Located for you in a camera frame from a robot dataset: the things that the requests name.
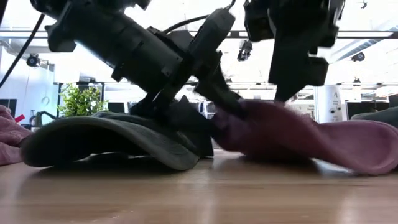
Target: wooden table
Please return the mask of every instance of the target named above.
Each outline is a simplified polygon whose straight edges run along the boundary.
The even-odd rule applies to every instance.
[[[221,151],[182,173],[150,161],[100,160],[69,170],[0,167],[0,223],[398,222],[396,174],[255,164]]]

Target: cable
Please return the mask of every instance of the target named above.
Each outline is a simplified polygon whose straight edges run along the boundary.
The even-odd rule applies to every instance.
[[[232,0],[232,1],[231,1],[231,4],[229,4],[227,7],[225,7],[225,9],[226,9],[226,10],[230,10],[230,9],[235,5],[235,2],[236,2],[236,0]],[[185,25],[187,25],[187,24],[190,24],[190,23],[192,23],[192,22],[196,22],[196,21],[200,21],[200,20],[202,20],[202,19],[206,19],[208,16],[209,16],[209,15],[205,15],[205,16],[199,16],[199,17],[195,17],[195,18],[192,18],[192,19],[184,20],[184,21],[182,21],[182,22],[179,22],[179,23],[177,23],[177,24],[174,24],[174,25],[170,26],[169,28],[167,28],[167,29],[164,30],[163,32],[164,32],[165,34],[168,34],[169,32],[172,32],[173,30],[175,30],[175,29],[177,29],[177,28],[180,28],[180,27],[182,27],[182,26],[185,26]]]
[[[29,44],[32,42],[33,38],[36,35],[36,32],[39,30],[40,25],[42,24],[44,19],[44,14],[41,14],[39,19],[36,22],[35,27],[32,30],[32,33],[30,34],[29,38],[26,40],[26,43],[24,44],[24,46],[22,46],[21,51],[18,53],[17,57],[15,58],[15,60],[12,62],[11,66],[8,68],[8,71],[6,72],[6,74],[4,75],[3,79],[0,82],[0,88],[4,85],[4,83],[6,82],[6,80],[8,79],[8,77],[10,76],[11,72],[13,71],[13,69],[15,68],[15,66],[17,65],[18,61],[22,58],[22,56],[24,55],[26,49],[28,48]]]

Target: mounted camera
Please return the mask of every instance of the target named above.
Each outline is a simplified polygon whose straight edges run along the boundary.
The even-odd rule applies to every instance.
[[[244,62],[248,60],[252,50],[253,50],[252,42],[250,40],[243,40],[239,47],[238,61]]]
[[[353,57],[351,57],[351,60],[353,62],[362,62],[363,60],[365,60],[365,54],[360,52],[360,53],[354,55]]]
[[[40,59],[38,54],[30,54],[26,60],[26,64],[29,67],[36,68],[40,66]]]

